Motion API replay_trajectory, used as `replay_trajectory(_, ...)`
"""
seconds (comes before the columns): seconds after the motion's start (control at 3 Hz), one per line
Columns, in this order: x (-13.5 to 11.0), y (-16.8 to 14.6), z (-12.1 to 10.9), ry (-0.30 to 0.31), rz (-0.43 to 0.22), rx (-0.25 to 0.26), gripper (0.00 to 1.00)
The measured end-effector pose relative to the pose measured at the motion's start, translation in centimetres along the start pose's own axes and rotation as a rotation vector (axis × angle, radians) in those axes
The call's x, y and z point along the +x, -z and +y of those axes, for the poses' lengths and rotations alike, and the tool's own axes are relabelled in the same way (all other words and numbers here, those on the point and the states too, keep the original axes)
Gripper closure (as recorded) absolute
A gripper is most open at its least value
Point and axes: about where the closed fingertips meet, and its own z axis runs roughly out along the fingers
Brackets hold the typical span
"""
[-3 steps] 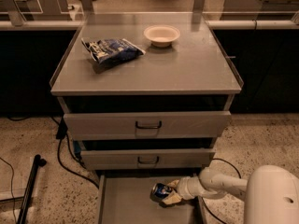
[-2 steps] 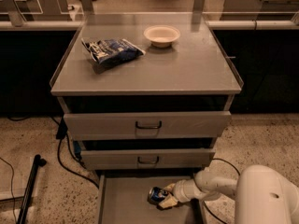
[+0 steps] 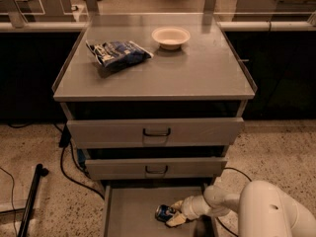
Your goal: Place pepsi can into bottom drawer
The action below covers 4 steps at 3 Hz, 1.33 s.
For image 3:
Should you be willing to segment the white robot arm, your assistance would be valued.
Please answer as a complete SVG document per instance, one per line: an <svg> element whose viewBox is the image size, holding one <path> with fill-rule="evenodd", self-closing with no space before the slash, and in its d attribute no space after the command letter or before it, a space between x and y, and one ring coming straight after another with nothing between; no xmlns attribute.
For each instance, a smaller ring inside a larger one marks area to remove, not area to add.
<svg viewBox="0 0 316 237"><path fill-rule="evenodd" d="M240 194L213 185L200 196L190 196L171 205L176 213L170 227L202 215L238 215L239 237L316 237L316 218L300 202L266 181L248 183Z"/></svg>

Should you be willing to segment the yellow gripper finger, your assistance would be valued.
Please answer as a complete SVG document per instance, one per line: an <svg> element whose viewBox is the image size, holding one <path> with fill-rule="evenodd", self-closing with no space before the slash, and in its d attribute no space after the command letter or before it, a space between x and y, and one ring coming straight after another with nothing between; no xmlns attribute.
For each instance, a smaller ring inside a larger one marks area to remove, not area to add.
<svg viewBox="0 0 316 237"><path fill-rule="evenodd" d="M176 212L167 222L168 227L177 227L184 224L187 221L187 218L181 213Z"/></svg>
<svg viewBox="0 0 316 237"><path fill-rule="evenodd" d="M171 205L171 207L174 208L175 210L181 210L182 204L183 204L183 201L182 200L178 200L175 203L173 203Z"/></svg>

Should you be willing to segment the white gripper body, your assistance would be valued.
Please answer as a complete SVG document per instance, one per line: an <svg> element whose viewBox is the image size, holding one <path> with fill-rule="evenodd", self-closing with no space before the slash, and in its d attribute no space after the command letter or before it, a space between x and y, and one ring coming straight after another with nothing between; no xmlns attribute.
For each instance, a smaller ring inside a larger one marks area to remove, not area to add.
<svg viewBox="0 0 316 237"><path fill-rule="evenodd" d="M210 206L203 196L190 196L183 200L181 213L188 220L195 220L202 215L209 215Z"/></svg>

